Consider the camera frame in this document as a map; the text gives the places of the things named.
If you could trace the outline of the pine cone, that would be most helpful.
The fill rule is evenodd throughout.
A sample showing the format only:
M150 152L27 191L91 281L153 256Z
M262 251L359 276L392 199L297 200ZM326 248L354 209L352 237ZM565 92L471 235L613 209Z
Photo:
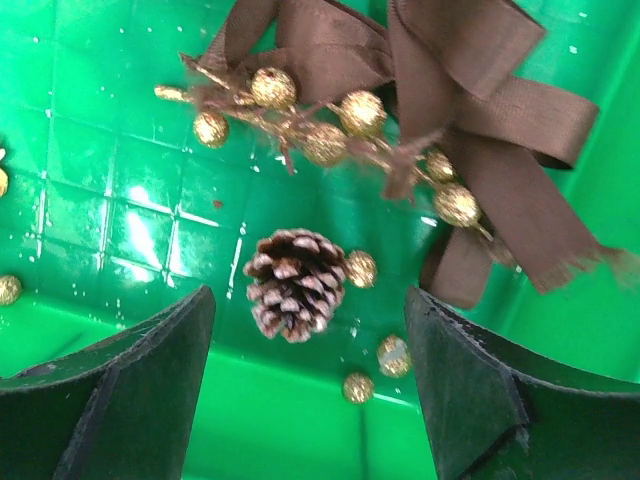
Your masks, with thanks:
M320 233L279 229L260 240L243 267L247 298L260 332L303 343L325 331L342 304L344 250Z

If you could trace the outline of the brown ribbon bow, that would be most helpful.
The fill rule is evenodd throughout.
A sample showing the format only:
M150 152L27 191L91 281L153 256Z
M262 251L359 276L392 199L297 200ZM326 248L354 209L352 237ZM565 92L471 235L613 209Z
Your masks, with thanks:
M495 263L541 293L603 263L633 282L638 256L601 244L547 175L573 167L599 109L515 75L544 33L511 1L392 1L385 24L336 1L239 1L183 59L207 83L158 94L316 162L375 163L390 199L430 183L452 230L419 282L450 305L475 306Z

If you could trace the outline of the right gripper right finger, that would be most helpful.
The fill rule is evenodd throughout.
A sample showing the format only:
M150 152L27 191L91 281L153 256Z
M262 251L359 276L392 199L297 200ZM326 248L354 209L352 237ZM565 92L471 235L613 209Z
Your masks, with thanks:
M638 478L638 384L537 354L416 287L405 319L438 478Z

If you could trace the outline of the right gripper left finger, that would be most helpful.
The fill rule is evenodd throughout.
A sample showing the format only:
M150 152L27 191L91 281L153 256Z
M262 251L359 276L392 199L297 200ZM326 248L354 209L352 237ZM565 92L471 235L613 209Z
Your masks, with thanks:
M202 286L131 328L2 379L2 478L181 478L215 310Z

